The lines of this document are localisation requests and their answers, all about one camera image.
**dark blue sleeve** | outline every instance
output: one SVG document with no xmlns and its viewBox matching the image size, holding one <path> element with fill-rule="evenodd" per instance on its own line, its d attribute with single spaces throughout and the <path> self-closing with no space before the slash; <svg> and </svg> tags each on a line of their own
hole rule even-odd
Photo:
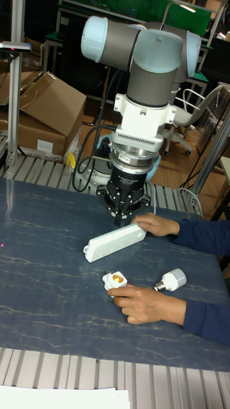
<svg viewBox="0 0 230 409">
<path fill-rule="evenodd" d="M 212 254 L 230 256 L 230 221 L 177 220 L 180 232 L 174 243 Z"/>
<path fill-rule="evenodd" d="M 230 305 L 187 301 L 184 331 L 230 346 Z"/>
</svg>

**white paper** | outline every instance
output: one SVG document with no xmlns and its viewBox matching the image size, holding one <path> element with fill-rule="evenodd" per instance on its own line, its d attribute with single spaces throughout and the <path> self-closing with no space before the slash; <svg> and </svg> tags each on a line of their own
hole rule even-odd
<svg viewBox="0 0 230 409">
<path fill-rule="evenodd" d="M 52 142 L 42 141 L 41 139 L 38 139 L 37 150 L 52 153 L 52 147 Z"/>
<path fill-rule="evenodd" d="M 0 386 L 1 408 L 130 409 L 127 390 L 29 389 Z"/>
</svg>

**marbled blue mat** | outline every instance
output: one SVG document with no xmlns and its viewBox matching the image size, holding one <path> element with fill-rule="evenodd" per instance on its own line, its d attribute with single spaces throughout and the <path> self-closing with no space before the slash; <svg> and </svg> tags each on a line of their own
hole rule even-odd
<svg viewBox="0 0 230 409">
<path fill-rule="evenodd" d="M 158 209 L 168 218 L 196 218 Z M 100 261 L 82 253 L 114 229 L 96 197 L 0 178 L 0 347 L 187 368 L 230 370 L 230 348 L 172 323 L 132 326 L 107 296 L 104 271 L 152 286 L 176 267 L 176 297 L 229 303 L 216 257 L 146 239 Z"/>
</svg>

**chair backrest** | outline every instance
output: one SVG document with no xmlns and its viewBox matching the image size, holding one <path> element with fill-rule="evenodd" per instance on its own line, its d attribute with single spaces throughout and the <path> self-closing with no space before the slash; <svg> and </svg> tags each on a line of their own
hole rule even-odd
<svg viewBox="0 0 230 409">
<path fill-rule="evenodd" d="M 187 125 L 191 125 L 195 123 L 202 115 L 204 112 L 205 108 L 209 106 L 211 101 L 217 96 L 218 92 L 220 92 L 222 88 L 222 85 L 218 85 L 215 89 L 213 89 L 207 96 L 206 98 L 201 101 L 201 103 L 198 105 L 197 108 L 199 108 L 198 111 L 194 111 L 194 113 L 191 115 L 191 118 L 189 120 L 189 123 Z"/>
</svg>

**yellow object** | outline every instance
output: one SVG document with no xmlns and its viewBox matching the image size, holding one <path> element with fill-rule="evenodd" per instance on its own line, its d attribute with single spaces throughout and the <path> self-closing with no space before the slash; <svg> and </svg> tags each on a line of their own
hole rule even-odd
<svg viewBox="0 0 230 409">
<path fill-rule="evenodd" d="M 73 169 L 75 168 L 76 161 L 72 152 L 68 154 L 66 164 L 70 165 Z"/>
<path fill-rule="evenodd" d="M 120 275 L 118 275 L 118 274 L 113 275 L 113 276 L 112 276 L 112 279 L 113 279 L 114 281 L 116 281 L 116 282 L 123 282 L 123 278 L 122 278 Z"/>
</svg>

